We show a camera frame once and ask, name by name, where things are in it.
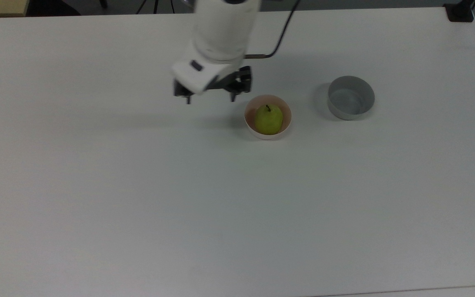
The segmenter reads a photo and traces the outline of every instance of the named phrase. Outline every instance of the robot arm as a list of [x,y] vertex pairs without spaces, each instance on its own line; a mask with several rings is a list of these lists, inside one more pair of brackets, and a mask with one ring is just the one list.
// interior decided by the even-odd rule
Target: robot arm
[[198,0],[193,37],[175,62],[174,95],[185,96],[209,89],[236,94],[248,92],[251,75],[240,69],[245,57],[260,0]]

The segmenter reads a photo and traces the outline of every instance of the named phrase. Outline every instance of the green pear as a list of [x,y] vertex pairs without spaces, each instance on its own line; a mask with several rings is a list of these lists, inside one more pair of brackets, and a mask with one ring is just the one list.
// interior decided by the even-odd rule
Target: green pear
[[282,122],[281,109],[274,104],[266,104],[256,110],[254,123],[256,124],[256,130],[261,134],[274,135],[278,133]]

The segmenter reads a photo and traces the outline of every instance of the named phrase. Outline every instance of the white table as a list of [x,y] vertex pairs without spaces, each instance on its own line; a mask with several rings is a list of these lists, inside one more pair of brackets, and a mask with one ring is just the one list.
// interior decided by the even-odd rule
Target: white table
[[453,288],[442,290],[421,290],[406,292],[389,292],[389,293],[370,293],[364,294],[364,297],[475,297],[474,288]]
[[[260,13],[250,53],[287,13]],[[0,19],[0,297],[295,297],[475,285],[475,22],[296,12],[253,92],[172,96],[190,15]],[[375,90],[345,122],[316,97]],[[292,130],[259,141],[246,102]]]

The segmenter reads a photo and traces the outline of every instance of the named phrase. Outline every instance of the black cable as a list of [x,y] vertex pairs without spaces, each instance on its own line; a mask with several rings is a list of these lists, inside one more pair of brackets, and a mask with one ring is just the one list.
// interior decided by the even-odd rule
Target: black cable
[[142,7],[144,6],[145,3],[146,3],[146,0],[144,0],[144,1],[142,2],[142,4],[140,4],[140,7],[139,7],[139,9],[138,9],[138,11],[137,11],[136,14],[138,14],[138,13],[140,12],[140,10],[142,9]]
[[275,55],[277,50],[279,49],[281,45],[281,41],[283,40],[283,36],[285,35],[285,31],[287,30],[287,27],[289,26],[289,22],[291,21],[292,15],[294,14],[294,11],[296,10],[296,7],[298,7],[298,4],[300,4],[301,0],[296,0],[294,2],[294,6],[292,6],[291,12],[289,13],[289,16],[287,17],[287,20],[285,21],[285,26],[283,27],[283,30],[281,31],[280,38],[277,41],[277,45],[270,54],[247,54],[245,55],[245,59],[266,59],[270,58]]

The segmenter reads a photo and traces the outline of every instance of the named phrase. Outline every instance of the bowl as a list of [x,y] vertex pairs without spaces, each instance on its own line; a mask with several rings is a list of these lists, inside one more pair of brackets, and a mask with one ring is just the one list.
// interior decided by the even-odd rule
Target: bowl
[[332,114],[342,120],[354,120],[375,103],[371,86],[358,77],[342,76],[329,85],[327,105]]
[[[283,115],[283,122],[281,123],[281,129],[278,133],[273,134],[273,135],[266,135],[259,133],[256,130],[256,125],[254,124],[254,117],[256,116],[256,110],[260,106],[263,106],[265,104],[274,104],[277,105],[281,113]],[[292,120],[292,114],[291,114],[291,109],[289,108],[289,105],[285,101],[283,101],[281,98],[274,96],[274,95],[260,95],[252,100],[249,101],[247,106],[245,107],[245,122],[247,123],[247,126],[249,128],[250,133],[254,135],[255,137],[258,137],[259,139],[263,140],[274,140],[274,139],[279,139],[280,137],[285,134],[287,131],[287,128],[289,128],[289,125],[291,124]]]

